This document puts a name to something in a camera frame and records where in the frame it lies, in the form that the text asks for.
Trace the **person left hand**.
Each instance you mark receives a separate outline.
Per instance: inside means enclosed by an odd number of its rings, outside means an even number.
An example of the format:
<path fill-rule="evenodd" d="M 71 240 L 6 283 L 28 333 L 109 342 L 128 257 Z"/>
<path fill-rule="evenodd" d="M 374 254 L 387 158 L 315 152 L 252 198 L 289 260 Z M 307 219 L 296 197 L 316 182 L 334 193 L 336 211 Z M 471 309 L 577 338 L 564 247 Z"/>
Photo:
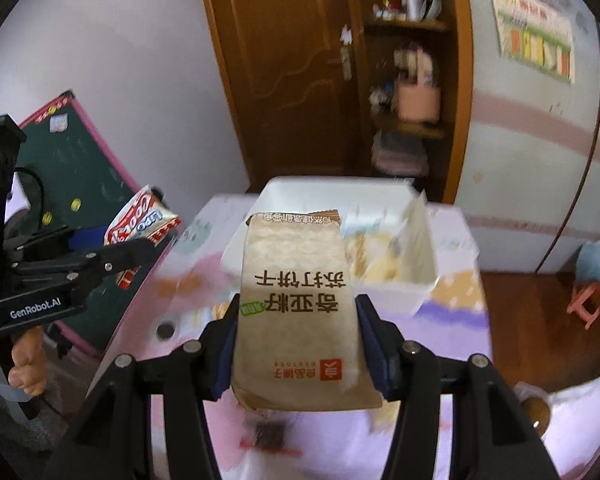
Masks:
<path fill-rule="evenodd" d="M 43 349 L 44 330 L 35 327 L 27 330 L 12 348 L 14 366 L 9 372 L 9 385 L 28 396 L 39 396 L 47 384 L 47 362 Z"/>

